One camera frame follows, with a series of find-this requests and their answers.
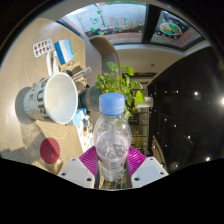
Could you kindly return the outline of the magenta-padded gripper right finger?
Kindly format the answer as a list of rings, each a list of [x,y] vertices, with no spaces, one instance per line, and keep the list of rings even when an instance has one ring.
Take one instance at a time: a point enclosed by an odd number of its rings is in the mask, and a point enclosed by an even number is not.
[[[146,157],[133,147],[129,149],[126,165],[126,179],[129,188],[143,187],[167,175],[167,171],[155,157]]]

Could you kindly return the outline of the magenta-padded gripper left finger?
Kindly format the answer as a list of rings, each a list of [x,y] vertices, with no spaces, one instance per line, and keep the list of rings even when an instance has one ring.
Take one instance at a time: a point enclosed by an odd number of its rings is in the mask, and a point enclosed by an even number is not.
[[[79,158],[71,158],[58,176],[85,188],[98,188],[100,174],[96,148],[92,146]]]

